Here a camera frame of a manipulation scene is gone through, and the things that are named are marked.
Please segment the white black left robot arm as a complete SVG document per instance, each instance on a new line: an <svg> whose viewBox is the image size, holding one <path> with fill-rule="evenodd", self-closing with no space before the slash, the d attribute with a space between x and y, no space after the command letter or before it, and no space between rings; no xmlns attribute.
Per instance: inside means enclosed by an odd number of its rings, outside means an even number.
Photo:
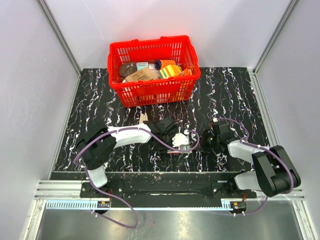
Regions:
<svg viewBox="0 0 320 240"><path fill-rule="evenodd" d="M103 198L109 190L104 164L114 149L131 144L145 144L149 142L152 136L140 130L141 128L151 132L162 142L170 146L172 145L172 138L178 132L178 125L168 116L156 122L143 120L133 127L134 129L120 131L121 127L100 124L87 131L76 142L76 150L80 152L94 139L105 133L111 133L97 140L80 155L82 162L86 166L88 177L93 182L90 190L96 197Z"/></svg>

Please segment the red white staple box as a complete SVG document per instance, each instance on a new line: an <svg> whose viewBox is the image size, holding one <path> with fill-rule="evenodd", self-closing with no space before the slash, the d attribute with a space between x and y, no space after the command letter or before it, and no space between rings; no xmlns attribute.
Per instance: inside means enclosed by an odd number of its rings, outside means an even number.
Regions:
<svg viewBox="0 0 320 240"><path fill-rule="evenodd" d="M191 152L191 146L190 145L180 145L175 149L169 149L167 151L168 154L186 154Z"/></svg>

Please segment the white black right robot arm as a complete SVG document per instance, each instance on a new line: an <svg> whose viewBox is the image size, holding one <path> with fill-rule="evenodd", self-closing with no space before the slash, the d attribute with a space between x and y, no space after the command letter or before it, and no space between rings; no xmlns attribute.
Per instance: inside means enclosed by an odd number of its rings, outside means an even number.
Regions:
<svg viewBox="0 0 320 240"><path fill-rule="evenodd" d="M254 190L271 198L289 194L301 185L301 177L284 147L253 144L247 141L246 136L237 139L225 120L217 119L202 133L200 149L222 153L253 165L253 171L238 173L228 184L227 192L231 197L239 198L246 190Z"/></svg>

